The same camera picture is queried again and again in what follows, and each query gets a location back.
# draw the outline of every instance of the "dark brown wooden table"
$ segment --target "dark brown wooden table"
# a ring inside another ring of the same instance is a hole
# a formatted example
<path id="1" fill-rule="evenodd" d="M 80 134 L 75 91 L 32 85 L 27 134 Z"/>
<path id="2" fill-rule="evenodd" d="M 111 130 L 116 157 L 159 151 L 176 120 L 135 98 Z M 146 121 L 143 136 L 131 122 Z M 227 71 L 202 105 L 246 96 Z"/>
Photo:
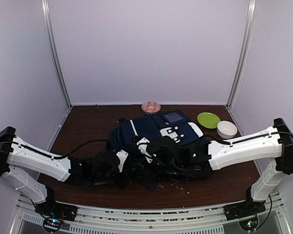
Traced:
<path id="1" fill-rule="evenodd" d="M 221 120 L 232 121 L 224 106 L 162 106 L 161 111 L 179 109 L 194 122 L 200 112 L 212 112 Z M 108 139 L 109 132 L 118 127 L 117 120 L 144 116 L 141 106 L 75 106 L 63 125 L 52 152 L 66 154 L 79 144 L 96 138 Z M 215 129 L 200 126 L 205 134 L 218 137 Z M 85 146 L 73 156 L 78 158 L 95 156 L 104 151 L 104 143 Z M 95 186 L 90 190 L 66 185 L 46 175 L 40 175 L 39 182 L 54 189 L 56 199 L 62 202 L 130 209 L 161 209 L 197 207 L 245 198 L 246 189 L 257 181 L 259 174 L 253 161 L 240 163 L 216 171 L 209 178 L 189 183 L 173 182 L 164 179 L 159 187 L 148 191 L 136 182 L 125 189 L 115 185 Z"/>

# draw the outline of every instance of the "pink bowl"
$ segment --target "pink bowl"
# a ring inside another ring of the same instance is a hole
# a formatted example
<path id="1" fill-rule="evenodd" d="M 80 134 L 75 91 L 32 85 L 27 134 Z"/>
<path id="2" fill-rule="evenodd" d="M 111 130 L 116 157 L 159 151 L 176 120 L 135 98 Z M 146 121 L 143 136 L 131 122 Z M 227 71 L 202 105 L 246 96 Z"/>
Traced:
<path id="1" fill-rule="evenodd" d="M 161 105 L 155 101 L 147 101 L 142 104 L 141 108 L 146 115 L 152 115 L 160 111 Z"/>

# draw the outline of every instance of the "wall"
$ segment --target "wall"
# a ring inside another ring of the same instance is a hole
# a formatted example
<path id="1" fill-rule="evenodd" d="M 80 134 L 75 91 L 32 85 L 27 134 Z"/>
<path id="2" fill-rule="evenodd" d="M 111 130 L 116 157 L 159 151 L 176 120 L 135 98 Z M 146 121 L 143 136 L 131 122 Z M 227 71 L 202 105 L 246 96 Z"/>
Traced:
<path id="1" fill-rule="evenodd" d="M 40 0 L 0 0 L 0 131 L 46 149 L 66 113 Z M 0 234 L 8 232 L 19 193 L 0 179 Z"/>
<path id="2" fill-rule="evenodd" d="M 245 134 L 282 117 L 293 131 L 293 1 L 259 0 L 251 50 L 233 106 Z M 267 161 L 259 160 L 261 170 Z M 293 224 L 293 175 L 278 187 Z"/>
<path id="3" fill-rule="evenodd" d="M 74 105 L 225 104 L 248 0 L 50 0 Z"/>

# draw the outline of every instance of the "robotic arm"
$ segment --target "robotic arm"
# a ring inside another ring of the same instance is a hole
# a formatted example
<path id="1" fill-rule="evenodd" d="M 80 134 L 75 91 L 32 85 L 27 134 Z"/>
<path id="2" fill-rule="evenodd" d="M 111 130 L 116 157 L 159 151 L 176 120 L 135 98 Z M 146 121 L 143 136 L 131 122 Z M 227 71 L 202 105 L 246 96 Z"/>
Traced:
<path id="1" fill-rule="evenodd" d="M 123 174 L 143 170 L 165 174 L 172 179 L 210 177 L 215 170 L 236 163 L 271 158 L 259 180 L 247 190 L 246 201 L 225 207 L 227 219 L 236 219 L 265 210 L 265 200 L 282 178 L 293 173 L 293 137 L 283 119 L 259 133 L 225 141 L 200 141 L 180 147 L 169 136 L 149 141 L 136 138 L 140 154 L 100 152 L 77 159 L 39 149 L 7 127 L 0 132 L 0 176 L 27 195 L 44 215 L 73 221 L 76 207 L 57 203 L 51 188 L 41 185 L 21 167 L 44 173 L 67 184 L 90 188 L 119 180 Z"/>

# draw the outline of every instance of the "navy blue backpack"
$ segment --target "navy blue backpack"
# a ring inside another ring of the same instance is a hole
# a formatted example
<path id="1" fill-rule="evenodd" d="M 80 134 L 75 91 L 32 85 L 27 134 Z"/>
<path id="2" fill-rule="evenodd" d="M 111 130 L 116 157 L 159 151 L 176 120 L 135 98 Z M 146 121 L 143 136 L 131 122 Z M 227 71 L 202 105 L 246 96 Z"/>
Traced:
<path id="1" fill-rule="evenodd" d="M 120 127 L 111 131 L 108 151 L 119 151 L 132 145 L 135 137 L 145 137 L 149 141 L 169 136 L 181 146 L 203 138 L 200 128 L 189 117 L 179 110 L 167 111 L 125 120 Z"/>

